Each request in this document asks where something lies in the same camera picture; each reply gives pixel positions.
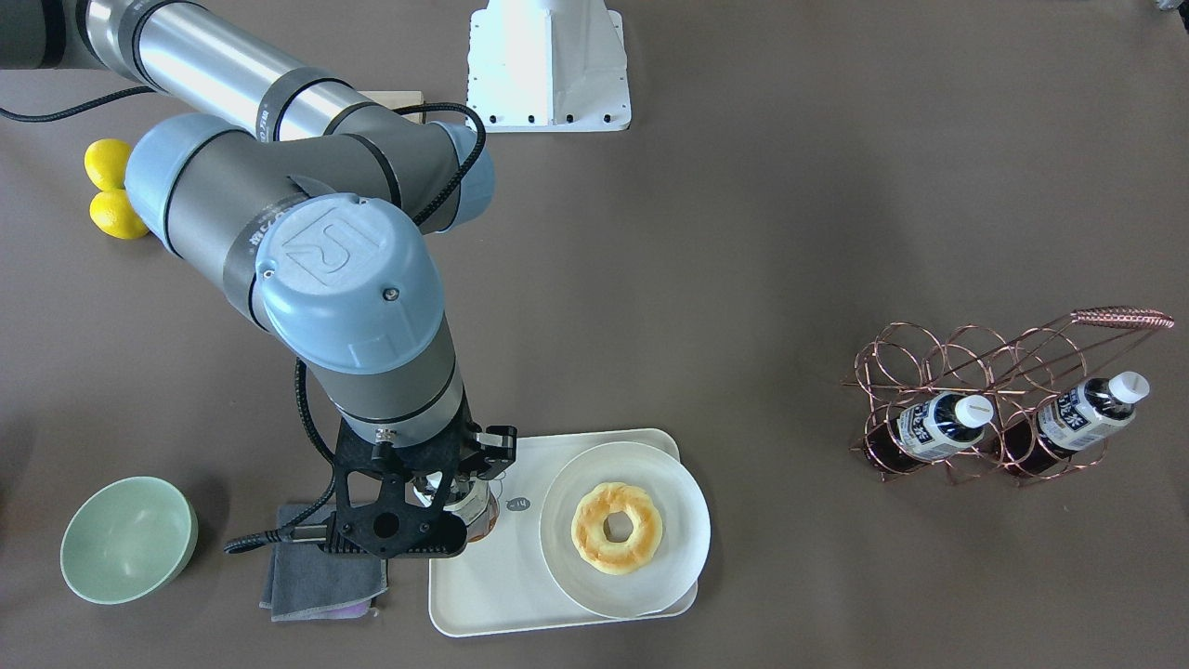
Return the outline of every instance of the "lemon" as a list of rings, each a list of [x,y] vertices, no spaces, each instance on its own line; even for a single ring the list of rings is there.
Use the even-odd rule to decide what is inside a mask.
[[[132,146],[122,139],[100,139],[87,146],[82,164],[87,176],[100,190],[124,188],[124,168],[128,164]]]
[[[90,220],[117,239],[136,239],[149,232],[140,216],[132,209],[125,190],[103,190],[90,201]]]

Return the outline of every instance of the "brown table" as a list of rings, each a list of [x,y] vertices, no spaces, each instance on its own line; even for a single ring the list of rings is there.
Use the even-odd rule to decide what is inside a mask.
[[[483,6],[206,4],[359,88],[429,100],[465,97]],[[270,623],[266,555],[219,547],[316,496],[325,465],[290,355],[155,239],[87,220],[87,144],[185,111],[141,96],[0,124],[0,664],[1184,665],[1183,327],[1126,359],[1153,392],[1108,459],[1025,491],[875,482],[847,450],[863,397],[839,386],[892,320],[1189,317],[1181,23],[1141,0],[611,7],[631,128],[492,137],[495,202],[430,247],[479,421],[677,438],[713,523],[693,608],[453,640],[426,564],[398,562],[376,618]],[[0,100],[49,111],[126,83],[8,71]],[[62,532],[137,474],[190,497],[197,553],[153,597],[87,604]]]

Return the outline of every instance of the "bagel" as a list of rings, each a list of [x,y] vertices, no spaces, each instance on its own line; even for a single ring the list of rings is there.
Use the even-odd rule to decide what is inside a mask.
[[[631,535],[623,542],[612,542],[603,523],[619,512],[631,519]],[[594,486],[578,503],[570,525],[570,538],[578,555],[594,569],[612,576],[630,574],[652,562],[663,534],[661,515],[648,493],[619,482]]]

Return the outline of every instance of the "white tray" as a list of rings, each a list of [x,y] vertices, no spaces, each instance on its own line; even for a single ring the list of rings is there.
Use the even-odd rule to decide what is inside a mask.
[[[697,583],[677,604],[659,613],[630,620],[603,618],[574,604],[549,576],[540,535],[545,493],[574,456],[610,442],[648,444],[680,460],[673,437],[654,429],[518,440],[516,463],[499,482],[492,484],[499,498],[496,529],[458,557],[429,561],[429,619],[439,632],[447,637],[474,637],[672,618],[693,606]],[[529,506],[510,511],[511,500],[528,500]]]

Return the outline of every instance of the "mint green bowl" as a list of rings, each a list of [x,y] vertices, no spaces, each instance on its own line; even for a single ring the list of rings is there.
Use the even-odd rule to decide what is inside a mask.
[[[62,537],[62,578],[87,601],[124,604],[174,580],[194,554],[194,507],[168,481],[133,476],[95,493]]]

